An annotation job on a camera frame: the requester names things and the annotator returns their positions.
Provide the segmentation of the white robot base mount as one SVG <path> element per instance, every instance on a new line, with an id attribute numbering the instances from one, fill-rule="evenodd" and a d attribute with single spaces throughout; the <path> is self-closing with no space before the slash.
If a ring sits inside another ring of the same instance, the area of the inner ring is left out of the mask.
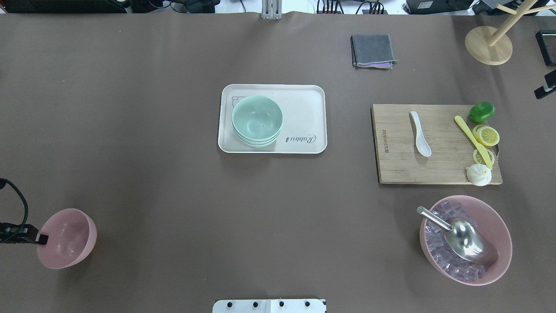
<path id="1" fill-rule="evenodd" d="M 213 313 L 326 313 L 321 299 L 250 299 L 218 300 Z"/>

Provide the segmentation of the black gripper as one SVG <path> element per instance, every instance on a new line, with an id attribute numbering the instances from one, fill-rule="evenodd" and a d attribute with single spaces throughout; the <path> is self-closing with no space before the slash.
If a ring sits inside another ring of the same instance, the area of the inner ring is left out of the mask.
<path id="1" fill-rule="evenodd" d="M 0 224 L 0 242 L 1 243 L 34 243 L 46 245 L 49 236 L 47 234 L 39 234 L 38 229 L 31 224 L 16 225 L 12 223 Z"/>

